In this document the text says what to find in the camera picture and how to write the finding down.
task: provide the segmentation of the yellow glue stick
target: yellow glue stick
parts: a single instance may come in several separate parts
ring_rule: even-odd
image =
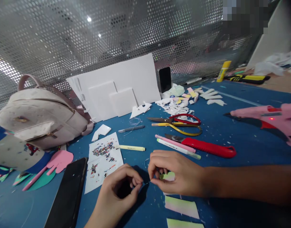
[[[146,150],[144,147],[124,146],[124,145],[115,145],[115,148],[139,150],[139,151],[145,151]]]
[[[223,64],[223,67],[218,75],[218,78],[217,78],[217,82],[222,82],[223,79],[224,79],[224,76],[225,76],[225,73],[226,71],[228,70],[229,66],[231,64],[231,61],[225,61],[224,64]]]

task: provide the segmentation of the person's left hand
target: person's left hand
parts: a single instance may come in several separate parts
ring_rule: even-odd
[[[123,181],[128,180],[135,188],[124,199],[117,196]],[[108,175],[101,187],[95,209],[85,228],[113,228],[122,216],[136,203],[143,179],[129,164],[120,166]]]

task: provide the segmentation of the gray pen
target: gray pen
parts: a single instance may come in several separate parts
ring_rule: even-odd
[[[126,131],[136,130],[136,129],[140,129],[140,128],[144,128],[144,127],[145,127],[144,125],[140,125],[140,126],[136,126],[136,127],[132,127],[132,128],[122,129],[122,130],[119,130],[118,133],[123,133],[123,132],[126,132]]]

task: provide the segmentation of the white backpack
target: white backpack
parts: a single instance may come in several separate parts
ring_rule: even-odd
[[[37,83],[36,88],[24,89],[29,77]],[[55,87],[49,88],[57,95],[46,90],[47,87],[35,76],[23,75],[18,92],[0,110],[0,125],[40,149],[59,146],[81,134],[89,134],[94,124],[88,124],[83,110],[78,110]]]

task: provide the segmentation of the glue stick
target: glue stick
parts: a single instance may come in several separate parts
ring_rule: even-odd
[[[224,64],[223,64],[223,67],[218,75],[218,78],[217,78],[217,82],[222,82],[223,79],[224,79],[224,76],[225,76],[225,73],[226,71],[228,70],[229,66],[231,64],[231,61],[225,61]]]

